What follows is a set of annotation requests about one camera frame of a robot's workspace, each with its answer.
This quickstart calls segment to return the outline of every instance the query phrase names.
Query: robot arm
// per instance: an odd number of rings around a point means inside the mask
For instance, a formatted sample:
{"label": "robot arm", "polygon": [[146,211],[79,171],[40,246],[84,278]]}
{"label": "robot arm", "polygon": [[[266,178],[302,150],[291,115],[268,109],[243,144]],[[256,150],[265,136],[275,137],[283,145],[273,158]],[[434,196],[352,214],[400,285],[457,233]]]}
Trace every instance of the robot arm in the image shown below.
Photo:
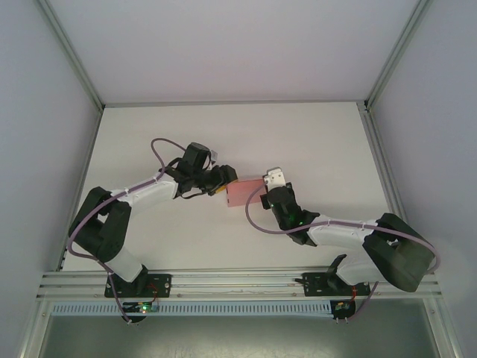
{"label": "robot arm", "polygon": [[[145,287],[148,270],[124,247],[130,218],[160,202],[185,198],[183,195],[192,188],[200,190],[194,196],[214,195],[228,183],[237,180],[232,167],[216,166],[215,160],[215,152],[201,144],[191,143],[182,158],[173,160],[165,167],[159,180],[153,177],[152,180],[137,183],[133,187],[152,182],[116,199],[88,220],[78,232],[75,242],[123,281],[130,283],[139,294]],[[101,187],[92,189],[78,211],[69,235],[98,205],[123,191],[107,191]]]}
{"label": "robot arm", "polygon": [[261,197],[262,205],[264,209],[272,210],[280,229],[306,227],[288,233],[293,241],[300,245],[332,245],[354,251],[349,256],[340,255],[332,264],[334,275],[329,279],[331,287],[352,286],[384,278],[398,289],[416,291],[434,254],[416,242],[381,231],[382,228],[396,230],[425,241],[402,219],[390,213],[367,222],[331,219],[301,209],[282,169],[270,169],[263,178],[266,194]]}

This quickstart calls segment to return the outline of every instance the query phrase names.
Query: pink block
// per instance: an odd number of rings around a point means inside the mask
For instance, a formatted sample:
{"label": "pink block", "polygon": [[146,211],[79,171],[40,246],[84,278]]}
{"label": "pink block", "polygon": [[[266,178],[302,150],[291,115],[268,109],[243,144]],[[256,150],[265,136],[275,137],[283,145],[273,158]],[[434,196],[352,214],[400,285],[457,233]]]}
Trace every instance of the pink block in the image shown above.
{"label": "pink block", "polygon": [[[263,179],[261,178],[255,180],[236,181],[227,185],[227,206],[238,207],[240,205],[245,205],[252,191],[261,185],[263,185]],[[259,203],[260,195],[263,195],[265,193],[266,191],[263,187],[262,190],[260,190],[253,196],[252,201],[250,203]]]}

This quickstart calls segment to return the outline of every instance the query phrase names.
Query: red object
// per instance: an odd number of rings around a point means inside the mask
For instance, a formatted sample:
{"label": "red object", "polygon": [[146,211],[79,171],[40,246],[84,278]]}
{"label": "red object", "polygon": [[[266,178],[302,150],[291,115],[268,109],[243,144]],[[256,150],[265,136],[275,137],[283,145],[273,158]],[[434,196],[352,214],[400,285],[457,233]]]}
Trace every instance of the red object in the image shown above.
{"label": "red object", "polygon": [[[248,197],[253,190],[263,185],[263,179],[255,180],[239,180],[234,183],[227,185],[227,206],[228,207],[239,207],[245,205]],[[260,190],[252,198],[251,204],[260,202],[260,195],[265,194],[265,188]]]}

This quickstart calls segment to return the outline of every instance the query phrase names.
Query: white ceiling panel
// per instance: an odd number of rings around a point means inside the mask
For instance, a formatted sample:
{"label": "white ceiling panel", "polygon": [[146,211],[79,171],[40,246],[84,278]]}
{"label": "white ceiling panel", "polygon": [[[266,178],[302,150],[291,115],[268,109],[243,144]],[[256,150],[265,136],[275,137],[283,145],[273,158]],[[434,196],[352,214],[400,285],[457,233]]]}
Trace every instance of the white ceiling panel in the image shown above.
{"label": "white ceiling panel", "polygon": [[105,103],[356,100],[417,0],[51,0]]}

